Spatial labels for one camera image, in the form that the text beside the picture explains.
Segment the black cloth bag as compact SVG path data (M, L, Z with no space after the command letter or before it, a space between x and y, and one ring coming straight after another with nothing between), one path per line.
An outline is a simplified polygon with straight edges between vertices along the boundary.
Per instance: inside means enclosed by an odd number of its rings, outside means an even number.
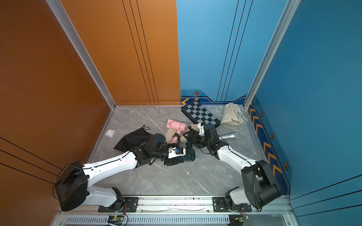
M141 128L125 135L114 147L115 150L121 152L127 152L134 147L140 146L141 144L148 142L152 137L149 133L150 127L143 125Z

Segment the dark green hair dryer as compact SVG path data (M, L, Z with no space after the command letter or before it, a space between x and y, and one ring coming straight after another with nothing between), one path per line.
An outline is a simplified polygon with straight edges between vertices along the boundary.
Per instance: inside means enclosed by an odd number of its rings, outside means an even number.
M192 142L187 142L186 143L186 148L184 151L184 156L183 156L183 161L184 162L193 162L196 159L196 153L195 150L193 149L193 144Z

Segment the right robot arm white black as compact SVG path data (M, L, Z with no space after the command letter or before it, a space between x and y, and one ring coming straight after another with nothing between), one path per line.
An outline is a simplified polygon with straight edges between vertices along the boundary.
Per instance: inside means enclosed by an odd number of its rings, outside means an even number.
M220 135L213 124L194 130L191 126L183 135L187 145L199 149L207 148L209 154L230 165L241 174L243 187L225 193L228 211L239 211L250 204L257 211L282 196L281 187L265 160L253 160L237 151Z

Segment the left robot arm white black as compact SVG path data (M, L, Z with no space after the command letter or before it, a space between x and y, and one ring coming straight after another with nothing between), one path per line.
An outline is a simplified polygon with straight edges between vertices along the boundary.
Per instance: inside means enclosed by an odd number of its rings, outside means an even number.
M155 134L148 142L116 157L84 165L71 163L54 183L61 210L93 205L103 212L124 212L126 201L118 188L102 188L95 184L120 172L151 165L157 159L166 166L173 166L195 161L196 154L193 149L168 144L165 136Z

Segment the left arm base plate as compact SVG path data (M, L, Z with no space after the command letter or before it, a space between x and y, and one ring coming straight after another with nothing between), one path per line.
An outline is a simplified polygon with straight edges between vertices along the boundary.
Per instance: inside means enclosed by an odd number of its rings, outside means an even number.
M138 206L138 197L124 197L117 199L110 207L100 206L98 212L111 213L111 212L125 212L134 213Z

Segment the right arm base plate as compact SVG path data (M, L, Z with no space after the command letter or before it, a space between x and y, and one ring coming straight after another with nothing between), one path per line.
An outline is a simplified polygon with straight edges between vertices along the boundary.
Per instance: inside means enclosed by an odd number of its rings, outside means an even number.
M212 198L214 212L251 212L252 208L249 203L235 204L231 198L217 196Z

